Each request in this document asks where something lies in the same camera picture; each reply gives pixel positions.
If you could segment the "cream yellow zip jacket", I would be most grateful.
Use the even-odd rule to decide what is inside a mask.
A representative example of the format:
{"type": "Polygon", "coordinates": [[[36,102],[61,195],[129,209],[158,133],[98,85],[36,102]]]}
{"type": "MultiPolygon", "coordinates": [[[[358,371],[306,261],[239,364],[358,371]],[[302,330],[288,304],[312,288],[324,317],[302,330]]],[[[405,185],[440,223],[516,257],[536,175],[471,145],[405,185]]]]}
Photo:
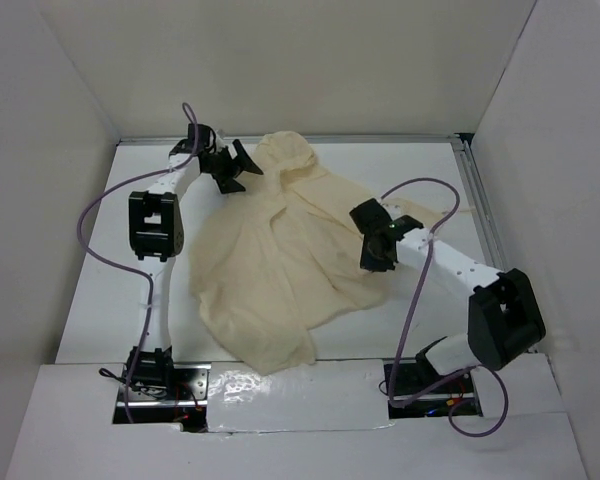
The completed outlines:
{"type": "Polygon", "coordinates": [[[189,291],[174,301],[181,361],[238,360],[269,374],[394,354],[417,273],[359,266],[349,213],[381,194],[432,226],[462,183],[447,144],[313,145],[264,136],[242,194],[190,191],[189,291]]]}

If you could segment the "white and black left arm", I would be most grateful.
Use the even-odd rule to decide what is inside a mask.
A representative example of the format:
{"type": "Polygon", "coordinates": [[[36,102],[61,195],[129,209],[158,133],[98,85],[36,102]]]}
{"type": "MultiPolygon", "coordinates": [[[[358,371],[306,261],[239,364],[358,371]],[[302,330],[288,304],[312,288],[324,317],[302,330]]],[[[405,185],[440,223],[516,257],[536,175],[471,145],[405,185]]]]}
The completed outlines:
{"type": "Polygon", "coordinates": [[[169,152],[168,166],[144,191],[128,198],[129,243],[148,285],[138,344],[126,362],[125,381],[156,399],[177,393],[177,374],[168,327],[171,276],[185,243],[180,199],[206,175],[222,194],[241,193],[244,172],[261,175],[242,142],[227,143],[206,125],[188,126],[187,137],[169,152]]]}

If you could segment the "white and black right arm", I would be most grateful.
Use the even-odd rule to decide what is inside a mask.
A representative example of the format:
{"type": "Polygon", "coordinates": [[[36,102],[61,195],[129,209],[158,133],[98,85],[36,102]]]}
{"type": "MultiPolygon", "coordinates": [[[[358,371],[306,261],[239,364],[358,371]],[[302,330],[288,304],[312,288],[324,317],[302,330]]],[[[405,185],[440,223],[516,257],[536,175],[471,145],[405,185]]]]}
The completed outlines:
{"type": "Polygon", "coordinates": [[[473,260],[436,240],[413,217],[392,218],[375,199],[352,209],[350,217],[363,237],[363,269],[418,269],[467,307],[464,333],[436,340],[416,355],[416,379],[424,390],[440,391],[462,369],[499,371],[545,338],[531,281],[521,270],[504,272],[473,260]]]}

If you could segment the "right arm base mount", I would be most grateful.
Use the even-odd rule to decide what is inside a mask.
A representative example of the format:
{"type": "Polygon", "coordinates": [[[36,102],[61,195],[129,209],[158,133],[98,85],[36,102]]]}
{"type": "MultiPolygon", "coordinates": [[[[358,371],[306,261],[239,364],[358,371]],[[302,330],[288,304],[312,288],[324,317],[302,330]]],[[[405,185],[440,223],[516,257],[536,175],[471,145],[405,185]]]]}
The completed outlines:
{"type": "MultiPolygon", "coordinates": [[[[401,362],[396,377],[395,399],[397,401],[406,400],[429,384],[430,382],[422,380],[414,361],[401,362]]],[[[391,420],[441,418],[446,417],[454,405],[457,405],[454,416],[478,416],[481,414],[475,386],[469,374],[438,387],[404,408],[396,408],[387,403],[387,410],[391,420]]]]}

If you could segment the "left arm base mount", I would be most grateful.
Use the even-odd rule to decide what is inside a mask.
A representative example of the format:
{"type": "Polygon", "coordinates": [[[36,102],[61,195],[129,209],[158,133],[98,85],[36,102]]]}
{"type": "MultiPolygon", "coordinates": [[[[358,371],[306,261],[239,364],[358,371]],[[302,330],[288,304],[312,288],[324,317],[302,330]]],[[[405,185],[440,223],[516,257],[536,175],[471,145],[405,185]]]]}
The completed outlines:
{"type": "Polygon", "coordinates": [[[168,384],[158,380],[134,381],[125,396],[119,382],[114,424],[173,424],[189,433],[207,431],[210,365],[176,365],[168,384]]]}

